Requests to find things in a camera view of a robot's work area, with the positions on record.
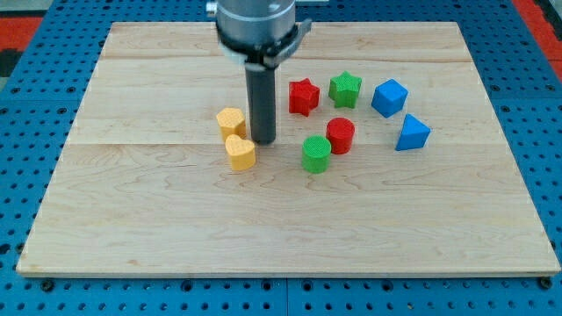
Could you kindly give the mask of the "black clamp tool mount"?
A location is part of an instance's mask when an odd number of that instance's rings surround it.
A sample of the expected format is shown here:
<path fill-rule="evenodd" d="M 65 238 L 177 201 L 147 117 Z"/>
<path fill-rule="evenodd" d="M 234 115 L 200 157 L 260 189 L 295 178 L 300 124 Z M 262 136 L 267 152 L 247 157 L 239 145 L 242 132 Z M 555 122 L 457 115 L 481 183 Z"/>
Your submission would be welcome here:
<path fill-rule="evenodd" d="M 312 19 L 307 18 L 296 23 L 281 39 L 275 39 L 271 43 L 252 45 L 230 39 L 220 29 L 217 29 L 219 47 L 226 57 L 250 70 L 275 70 L 297 52 L 303 39 L 311 31 L 312 25 Z"/>

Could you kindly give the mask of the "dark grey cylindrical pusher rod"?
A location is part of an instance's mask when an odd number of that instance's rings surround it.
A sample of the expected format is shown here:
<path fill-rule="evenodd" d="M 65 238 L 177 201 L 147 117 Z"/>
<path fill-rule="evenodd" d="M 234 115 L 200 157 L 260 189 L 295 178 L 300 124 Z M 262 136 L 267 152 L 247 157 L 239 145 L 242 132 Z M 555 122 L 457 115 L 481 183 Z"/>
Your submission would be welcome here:
<path fill-rule="evenodd" d="M 251 138 L 258 145 L 269 145 L 276 139 L 275 70 L 246 64 L 245 76 Z"/>

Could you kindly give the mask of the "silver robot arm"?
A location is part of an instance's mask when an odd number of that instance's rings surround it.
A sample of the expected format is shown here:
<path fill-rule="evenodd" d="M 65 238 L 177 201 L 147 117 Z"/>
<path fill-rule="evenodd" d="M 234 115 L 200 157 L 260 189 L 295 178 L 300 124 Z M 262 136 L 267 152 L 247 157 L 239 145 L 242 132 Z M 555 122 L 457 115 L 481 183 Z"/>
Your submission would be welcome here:
<path fill-rule="evenodd" d="M 205 5 L 215 18 L 220 47 L 245 68 L 251 139 L 276 139 L 276 69 L 298 50 L 312 21 L 296 21 L 295 0 L 214 0 Z"/>

